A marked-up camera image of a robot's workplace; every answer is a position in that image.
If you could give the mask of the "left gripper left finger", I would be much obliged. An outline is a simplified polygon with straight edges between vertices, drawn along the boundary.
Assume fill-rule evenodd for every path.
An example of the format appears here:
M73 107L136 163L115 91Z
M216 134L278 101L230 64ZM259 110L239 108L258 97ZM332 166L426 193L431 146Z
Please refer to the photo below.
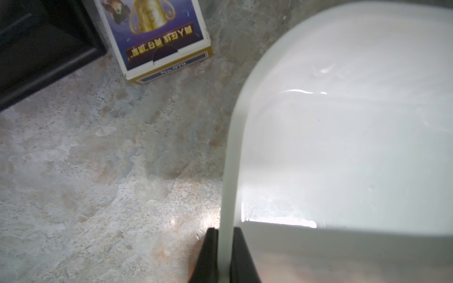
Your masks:
M195 262L191 265L189 283L217 283L218 230L208 228L194 247Z

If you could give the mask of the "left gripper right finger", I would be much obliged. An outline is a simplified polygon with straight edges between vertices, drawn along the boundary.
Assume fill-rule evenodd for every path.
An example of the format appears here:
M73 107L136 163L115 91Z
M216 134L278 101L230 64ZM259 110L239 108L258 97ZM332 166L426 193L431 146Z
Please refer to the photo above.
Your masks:
M239 227L234 228L230 283L261 283L244 234Z

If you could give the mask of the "white storage box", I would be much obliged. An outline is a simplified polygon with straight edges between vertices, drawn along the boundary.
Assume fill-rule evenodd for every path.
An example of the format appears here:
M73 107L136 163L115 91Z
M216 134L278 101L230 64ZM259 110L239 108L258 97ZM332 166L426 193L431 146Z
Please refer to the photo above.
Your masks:
M262 282L453 280L453 11L335 5L258 61L231 116L219 227Z

